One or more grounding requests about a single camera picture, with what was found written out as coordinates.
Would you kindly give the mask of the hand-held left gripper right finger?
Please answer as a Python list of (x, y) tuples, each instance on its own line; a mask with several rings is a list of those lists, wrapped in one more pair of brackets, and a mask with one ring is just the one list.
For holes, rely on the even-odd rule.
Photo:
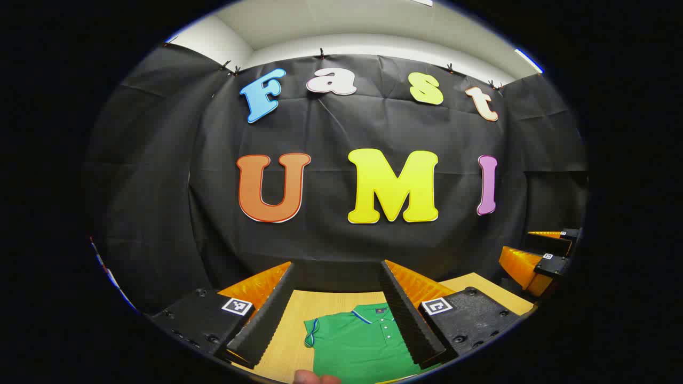
[(522, 316), (477, 287), (452, 290), (389, 260), (379, 281), (415, 364), (434, 364), (474, 353), (520, 321)]

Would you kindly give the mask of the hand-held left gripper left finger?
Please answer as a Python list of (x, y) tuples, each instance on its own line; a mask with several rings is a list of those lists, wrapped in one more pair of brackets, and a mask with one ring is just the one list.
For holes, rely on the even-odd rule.
[(288, 261), (223, 290), (199, 287), (149, 320), (203, 356), (254, 369), (295, 285), (296, 267)]

